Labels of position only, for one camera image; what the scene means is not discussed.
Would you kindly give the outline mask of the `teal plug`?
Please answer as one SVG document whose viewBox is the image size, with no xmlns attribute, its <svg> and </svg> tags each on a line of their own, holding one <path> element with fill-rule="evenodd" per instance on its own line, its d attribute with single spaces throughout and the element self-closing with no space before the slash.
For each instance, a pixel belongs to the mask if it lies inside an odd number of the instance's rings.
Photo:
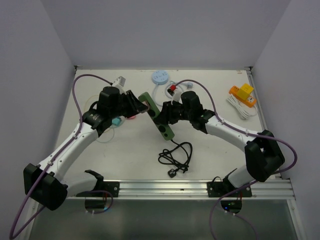
<svg viewBox="0 0 320 240">
<path fill-rule="evenodd" d="M 116 117 L 112 120 L 112 126 L 114 128 L 118 128 L 119 126 L 121 126 L 124 122 L 125 122 L 125 118 L 123 117 Z"/>
</svg>

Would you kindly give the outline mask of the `round light blue socket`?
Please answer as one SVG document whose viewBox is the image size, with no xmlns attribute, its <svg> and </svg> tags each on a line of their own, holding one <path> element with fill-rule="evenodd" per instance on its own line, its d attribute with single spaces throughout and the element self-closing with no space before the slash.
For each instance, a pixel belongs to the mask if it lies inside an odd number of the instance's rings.
<svg viewBox="0 0 320 240">
<path fill-rule="evenodd" d="M 164 85 L 169 80 L 169 74 L 165 70 L 157 70 L 152 73 L 151 80 L 155 85 Z"/>
</svg>

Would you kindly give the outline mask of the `yellow cube adapter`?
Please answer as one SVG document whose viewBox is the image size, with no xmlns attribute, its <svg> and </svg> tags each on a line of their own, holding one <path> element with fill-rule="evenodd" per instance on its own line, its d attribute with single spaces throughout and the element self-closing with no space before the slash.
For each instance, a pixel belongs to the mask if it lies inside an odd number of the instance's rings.
<svg viewBox="0 0 320 240">
<path fill-rule="evenodd" d="M 237 92 L 237 96 L 241 99 L 241 100 L 244 100 L 246 101 L 251 93 L 253 92 L 254 88 L 247 84 L 247 83 L 244 83 L 239 89 L 238 89 L 238 92 Z"/>
</svg>

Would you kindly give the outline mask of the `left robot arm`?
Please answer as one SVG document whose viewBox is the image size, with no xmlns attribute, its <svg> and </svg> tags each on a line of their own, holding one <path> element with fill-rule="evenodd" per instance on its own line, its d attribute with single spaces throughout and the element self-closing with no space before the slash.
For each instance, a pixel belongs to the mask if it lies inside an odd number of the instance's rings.
<svg viewBox="0 0 320 240">
<path fill-rule="evenodd" d="M 102 175 L 86 170 L 82 176 L 67 180 L 67 171 L 81 153 L 112 125 L 113 119 L 130 118 L 147 110 L 147 105 L 140 102 L 131 90 L 122 93 L 116 87 L 105 87 L 98 100 L 82 115 L 74 132 L 38 165 L 25 167 L 23 178 L 27 198 L 54 211 L 67 197 L 83 192 L 95 197 L 101 195 L 104 190 Z"/>
</svg>

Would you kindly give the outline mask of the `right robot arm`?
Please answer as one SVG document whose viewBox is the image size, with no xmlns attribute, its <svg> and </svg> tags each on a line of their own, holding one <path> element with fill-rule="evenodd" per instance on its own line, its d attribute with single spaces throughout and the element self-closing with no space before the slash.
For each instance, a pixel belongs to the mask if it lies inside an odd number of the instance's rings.
<svg viewBox="0 0 320 240">
<path fill-rule="evenodd" d="M 244 128 L 236 131 L 228 127 L 226 121 L 218 120 L 214 111 L 203 108 L 194 91 L 183 93 L 181 102 L 164 102 L 154 118 L 154 122 L 161 125 L 173 125 L 178 121 L 189 121 L 194 129 L 221 138 L 244 152 L 245 165 L 222 180 L 222 189 L 227 196 L 235 196 L 242 186 L 252 181 L 265 182 L 285 162 L 270 131 L 249 133 Z"/>
</svg>

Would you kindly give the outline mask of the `green power strip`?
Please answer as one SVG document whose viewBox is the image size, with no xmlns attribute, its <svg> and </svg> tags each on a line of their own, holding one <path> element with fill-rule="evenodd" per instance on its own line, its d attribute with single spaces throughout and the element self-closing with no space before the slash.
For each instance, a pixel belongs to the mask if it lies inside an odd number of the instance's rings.
<svg viewBox="0 0 320 240">
<path fill-rule="evenodd" d="M 160 111 L 155 104 L 154 100 L 150 96 L 148 92 L 142 93 L 138 99 L 145 105 L 148 106 L 147 113 L 151 118 L 152 122 L 155 124 L 156 128 L 160 132 L 161 136 L 164 138 L 165 141 L 173 140 L 175 134 L 172 129 L 168 125 L 157 124 L 155 123 L 155 118 L 160 114 Z"/>
</svg>

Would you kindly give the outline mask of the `orange power strip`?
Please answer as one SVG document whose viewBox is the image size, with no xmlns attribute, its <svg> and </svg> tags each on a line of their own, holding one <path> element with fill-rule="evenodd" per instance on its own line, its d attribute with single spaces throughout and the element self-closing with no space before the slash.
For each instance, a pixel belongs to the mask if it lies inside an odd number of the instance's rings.
<svg viewBox="0 0 320 240">
<path fill-rule="evenodd" d="M 254 88 L 244 83 L 241 87 L 233 86 L 229 90 L 229 94 L 233 95 L 238 101 L 245 104 L 247 107 L 252 108 L 256 105 L 257 99 L 252 96 Z"/>
</svg>

